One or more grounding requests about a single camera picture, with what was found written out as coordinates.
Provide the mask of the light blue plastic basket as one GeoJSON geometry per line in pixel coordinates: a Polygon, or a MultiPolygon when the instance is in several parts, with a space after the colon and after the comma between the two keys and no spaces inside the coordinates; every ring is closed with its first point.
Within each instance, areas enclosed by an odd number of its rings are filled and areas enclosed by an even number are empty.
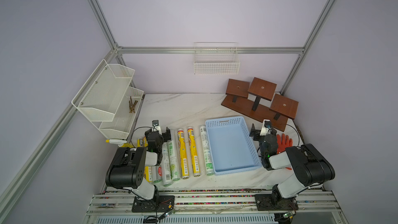
{"type": "Polygon", "coordinates": [[[262,167],[242,116],[205,121],[216,175],[256,170],[262,167]]]}

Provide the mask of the white roll grape picture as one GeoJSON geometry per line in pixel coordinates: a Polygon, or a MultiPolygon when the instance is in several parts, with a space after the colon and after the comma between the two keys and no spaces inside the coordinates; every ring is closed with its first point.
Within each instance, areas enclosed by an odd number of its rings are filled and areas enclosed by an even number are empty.
{"type": "Polygon", "coordinates": [[[152,182],[159,183],[162,181],[162,170],[160,166],[153,166],[152,169],[152,182]]]}

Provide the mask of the white green wrap roll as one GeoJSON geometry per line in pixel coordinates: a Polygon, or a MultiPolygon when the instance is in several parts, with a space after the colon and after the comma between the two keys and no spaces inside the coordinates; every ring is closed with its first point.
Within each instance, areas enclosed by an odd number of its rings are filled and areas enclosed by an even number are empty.
{"type": "Polygon", "coordinates": [[[214,165],[212,162],[208,133],[207,133],[207,128],[205,125],[200,126],[200,134],[201,134],[203,154],[204,154],[204,160],[205,160],[206,175],[208,175],[208,176],[214,175],[214,173],[215,173],[214,165]]]}

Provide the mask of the white green text roll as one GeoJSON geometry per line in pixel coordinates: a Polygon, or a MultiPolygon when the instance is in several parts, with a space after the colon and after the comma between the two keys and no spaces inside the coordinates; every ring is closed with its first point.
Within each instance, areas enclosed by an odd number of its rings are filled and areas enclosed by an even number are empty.
{"type": "Polygon", "coordinates": [[[171,169],[170,169],[170,159],[169,159],[169,152],[167,150],[167,143],[162,144],[162,182],[163,186],[167,187],[173,183],[171,169]]]}

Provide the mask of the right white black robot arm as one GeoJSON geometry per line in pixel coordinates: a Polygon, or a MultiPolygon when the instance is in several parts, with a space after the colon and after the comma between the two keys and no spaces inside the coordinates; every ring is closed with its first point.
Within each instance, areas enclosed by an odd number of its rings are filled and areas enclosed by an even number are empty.
{"type": "Polygon", "coordinates": [[[259,157],[266,170],[293,170],[288,179],[273,186],[272,193],[268,195],[273,204],[293,200],[307,188],[335,178],[334,168],[314,145],[293,146],[287,136],[276,133],[269,120],[263,121],[260,130],[252,125],[249,136],[259,142],[259,157]]]}

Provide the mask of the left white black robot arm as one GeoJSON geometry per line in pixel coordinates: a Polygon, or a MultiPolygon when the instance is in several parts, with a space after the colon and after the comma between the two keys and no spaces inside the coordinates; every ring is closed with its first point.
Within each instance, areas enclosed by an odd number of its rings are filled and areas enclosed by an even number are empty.
{"type": "Polygon", "coordinates": [[[163,144],[171,140],[171,131],[157,129],[145,132],[148,146],[138,148],[119,147],[108,168],[105,183],[109,187],[135,194],[139,199],[158,202],[157,187],[144,178],[145,167],[159,166],[163,162],[163,144]]]}

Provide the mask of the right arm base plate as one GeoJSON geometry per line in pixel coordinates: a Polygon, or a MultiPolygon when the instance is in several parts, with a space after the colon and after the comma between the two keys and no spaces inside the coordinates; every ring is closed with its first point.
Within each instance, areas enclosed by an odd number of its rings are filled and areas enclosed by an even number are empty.
{"type": "Polygon", "coordinates": [[[275,194],[257,194],[255,203],[258,211],[297,211],[295,198],[285,199],[275,194]]]}

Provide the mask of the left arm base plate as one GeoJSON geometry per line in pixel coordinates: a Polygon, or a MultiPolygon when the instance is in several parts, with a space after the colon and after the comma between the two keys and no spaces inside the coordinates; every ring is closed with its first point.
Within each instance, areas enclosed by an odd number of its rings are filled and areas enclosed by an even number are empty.
{"type": "Polygon", "coordinates": [[[133,213],[167,213],[174,209],[175,196],[156,196],[152,200],[134,199],[133,213]]]}

